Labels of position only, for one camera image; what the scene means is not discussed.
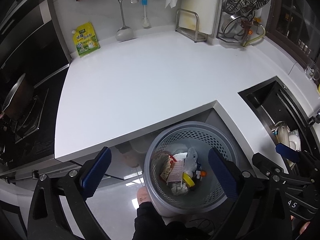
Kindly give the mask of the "person right hand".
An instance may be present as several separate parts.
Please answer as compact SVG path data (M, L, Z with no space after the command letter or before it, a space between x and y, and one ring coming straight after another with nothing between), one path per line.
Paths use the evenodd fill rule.
M291 216L292 234L290 239L318 239L319 233L314 221L304 221Z

